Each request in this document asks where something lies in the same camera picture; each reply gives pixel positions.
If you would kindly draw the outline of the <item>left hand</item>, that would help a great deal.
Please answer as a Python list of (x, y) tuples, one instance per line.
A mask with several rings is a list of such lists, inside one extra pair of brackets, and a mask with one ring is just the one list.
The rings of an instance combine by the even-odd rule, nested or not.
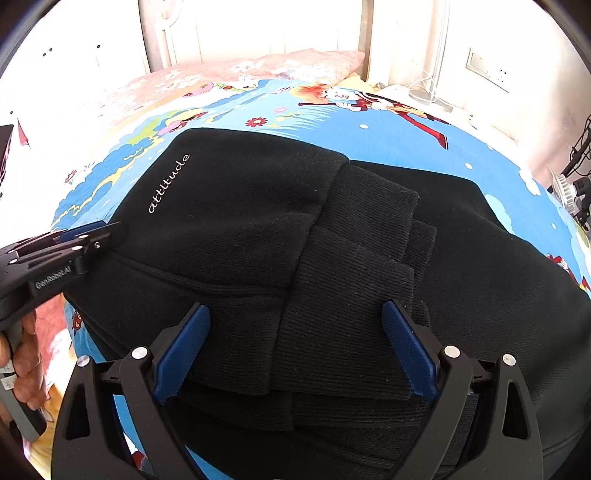
[(36, 334), (36, 312), (21, 319), (22, 337), (14, 353), (4, 334), (1, 334), (1, 366), (12, 361), (17, 378), (12, 389), (16, 399), (31, 410), (38, 410), (47, 399), (42, 371), (42, 357)]

